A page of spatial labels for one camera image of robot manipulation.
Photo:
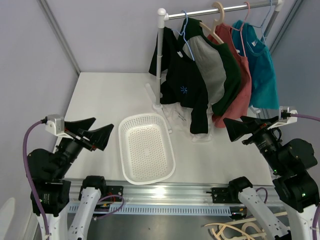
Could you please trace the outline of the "teal t shirt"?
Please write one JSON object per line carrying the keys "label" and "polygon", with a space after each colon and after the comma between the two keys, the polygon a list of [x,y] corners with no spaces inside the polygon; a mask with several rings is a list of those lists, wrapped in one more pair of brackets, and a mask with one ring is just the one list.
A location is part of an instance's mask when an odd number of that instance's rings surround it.
{"label": "teal t shirt", "polygon": [[259,109],[278,109],[280,105],[276,73],[268,47],[257,37],[254,27],[250,24],[238,20],[232,27],[241,32],[232,34],[233,43],[239,44],[242,37],[248,58],[251,75],[250,105]]}

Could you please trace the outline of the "green and grey shirt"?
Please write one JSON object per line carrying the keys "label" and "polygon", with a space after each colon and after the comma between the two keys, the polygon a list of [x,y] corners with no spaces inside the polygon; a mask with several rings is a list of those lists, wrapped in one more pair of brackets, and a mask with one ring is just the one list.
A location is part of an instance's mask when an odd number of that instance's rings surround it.
{"label": "green and grey shirt", "polygon": [[184,20],[185,38],[178,43],[195,63],[206,84],[212,112],[222,116],[241,88],[241,71],[226,43],[211,42],[203,33],[200,20]]}

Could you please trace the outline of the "white t shirt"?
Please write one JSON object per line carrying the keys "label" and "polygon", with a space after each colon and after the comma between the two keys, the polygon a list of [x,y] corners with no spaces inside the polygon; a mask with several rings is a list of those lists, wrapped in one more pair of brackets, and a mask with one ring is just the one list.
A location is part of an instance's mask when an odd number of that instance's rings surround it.
{"label": "white t shirt", "polygon": [[192,110],[192,108],[182,107],[179,102],[163,105],[164,115],[169,120],[172,129],[182,132],[185,137],[194,143],[210,142],[214,136],[213,112],[211,108],[206,110],[207,123],[204,125],[208,127],[208,133],[193,134],[190,132]]}

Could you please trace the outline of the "black t shirt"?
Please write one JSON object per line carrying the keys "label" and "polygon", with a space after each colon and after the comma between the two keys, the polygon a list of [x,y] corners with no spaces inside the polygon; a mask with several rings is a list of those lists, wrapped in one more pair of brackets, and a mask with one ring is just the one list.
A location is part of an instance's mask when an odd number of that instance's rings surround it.
{"label": "black t shirt", "polygon": [[207,134],[209,100],[205,81],[197,64],[180,48],[168,27],[163,29],[161,71],[166,71],[166,76],[160,86],[160,103],[180,103],[182,107],[191,108],[190,132]]}

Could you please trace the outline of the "salmon pink shirt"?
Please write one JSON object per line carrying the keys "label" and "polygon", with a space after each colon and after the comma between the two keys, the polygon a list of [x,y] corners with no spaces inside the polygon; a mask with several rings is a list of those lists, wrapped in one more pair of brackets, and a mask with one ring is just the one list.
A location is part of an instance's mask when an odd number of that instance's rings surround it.
{"label": "salmon pink shirt", "polygon": [[215,32],[223,40],[223,42],[227,43],[229,50],[231,51],[240,68],[241,74],[240,89],[233,102],[222,116],[217,116],[215,114],[212,116],[212,121],[214,122],[215,127],[224,128],[224,118],[237,120],[241,116],[247,115],[252,93],[252,77],[249,70],[247,54],[244,49],[243,38],[240,37],[239,44],[233,43],[232,40],[233,33],[241,34],[241,32],[234,30],[230,25],[225,23],[218,25],[215,29]]}

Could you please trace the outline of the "beige wooden hanger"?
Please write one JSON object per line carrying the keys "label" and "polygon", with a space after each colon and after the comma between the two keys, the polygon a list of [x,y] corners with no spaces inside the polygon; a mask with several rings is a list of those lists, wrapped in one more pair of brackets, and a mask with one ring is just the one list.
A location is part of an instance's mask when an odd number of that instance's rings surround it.
{"label": "beige wooden hanger", "polygon": [[212,27],[209,28],[206,24],[203,22],[199,23],[199,26],[206,30],[219,44],[223,44],[223,40],[216,34],[216,27],[223,23],[225,19],[225,11],[223,8],[223,5],[219,1],[215,1],[212,4],[212,7],[217,8],[218,12],[220,13],[219,19],[214,19],[212,23]]}

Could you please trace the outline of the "light blue wire hanger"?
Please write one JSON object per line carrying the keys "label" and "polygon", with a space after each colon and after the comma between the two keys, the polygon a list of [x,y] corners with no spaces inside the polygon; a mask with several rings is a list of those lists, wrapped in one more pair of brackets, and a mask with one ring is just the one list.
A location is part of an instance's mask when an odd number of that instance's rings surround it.
{"label": "light blue wire hanger", "polygon": [[190,47],[188,41],[186,40],[186,27],[188,25],[189,18],[188,18],[187,12],[185,10],[182,10],[181,12],[184,13],[184,15],[185,15],[185,23],[183,24],[182,31],[179,32],[176,29],[173,29],[173,31],[177,32],[180,36],[182,36],[183,41],[185,42],[185,44],[188,47],[188,50],[189,50],[189,53],[190,53],[190,56],[191,56],[192,60],[195,61],[195,58],[194,58],[194,55],[192,53],[191,47]]}

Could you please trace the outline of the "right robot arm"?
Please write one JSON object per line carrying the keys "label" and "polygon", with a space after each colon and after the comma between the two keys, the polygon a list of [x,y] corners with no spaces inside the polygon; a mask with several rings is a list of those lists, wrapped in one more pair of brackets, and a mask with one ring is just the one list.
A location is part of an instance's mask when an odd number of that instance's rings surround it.
{"label": "right robot arm", "polygon": [[241,202],[256,218],[270,240],[318,240],[320,238],[320,193],[308,169],[317,165],[313,146],[300,138],[283,145],[281,137],[274,134],[281,125],[299,114],[285,112],[279,116],[261,119],[242,116],[240,120],[224,118],[231,142],[244,135],[244,145],[255,144],[274,175],[274,189],[287,212],[286,227],[266,204],[260,200],[253,185],[245,177],[238,177],[228,184],[227,196],[232,202]]}

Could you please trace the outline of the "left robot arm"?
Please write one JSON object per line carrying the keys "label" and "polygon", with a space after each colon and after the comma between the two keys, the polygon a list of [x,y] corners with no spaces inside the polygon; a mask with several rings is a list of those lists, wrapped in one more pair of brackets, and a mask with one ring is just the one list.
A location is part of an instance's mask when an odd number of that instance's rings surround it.
{"label": "left robot arm", "polygon": [[[71,181],[65,175],[83,149],[104,151],[114,128],[108,124],[91,130],[95,121],[94,117],[65,121],[63,116],[51,114],[30,126],[23,137],[22,157],[32,211],[44,240],[85,240],[97,203],[107,198],[105,178],[87,176],[80,189],[79,208],[71,226],[67,226]],[[29,135],[39,125],[60,138],[54,152],[42,148],[27,152]]]}

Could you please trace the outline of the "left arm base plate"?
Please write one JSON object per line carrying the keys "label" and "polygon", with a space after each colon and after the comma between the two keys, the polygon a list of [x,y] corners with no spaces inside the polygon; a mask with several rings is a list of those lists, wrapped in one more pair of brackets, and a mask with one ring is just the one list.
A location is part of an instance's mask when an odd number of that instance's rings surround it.
{"label": "left arm base plate", "polygon": [[113,195],[112,197],[104,199],[103,202],[121,203],[122,199],[118,196],[122,196],[123,191],[124,191],[124,187],[122,185],[109,185],[106,187],[106,189],[102,193],[100,199]]}

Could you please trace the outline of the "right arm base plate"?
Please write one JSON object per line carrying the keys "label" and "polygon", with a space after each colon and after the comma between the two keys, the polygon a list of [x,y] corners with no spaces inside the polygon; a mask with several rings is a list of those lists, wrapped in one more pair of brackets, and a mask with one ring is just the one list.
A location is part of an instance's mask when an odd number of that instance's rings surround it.
{"label": "right arm base plate", "polygon": [[230,187],[212,187],[206,192],[211,195],[214,204],[240,204],[237,191]]}

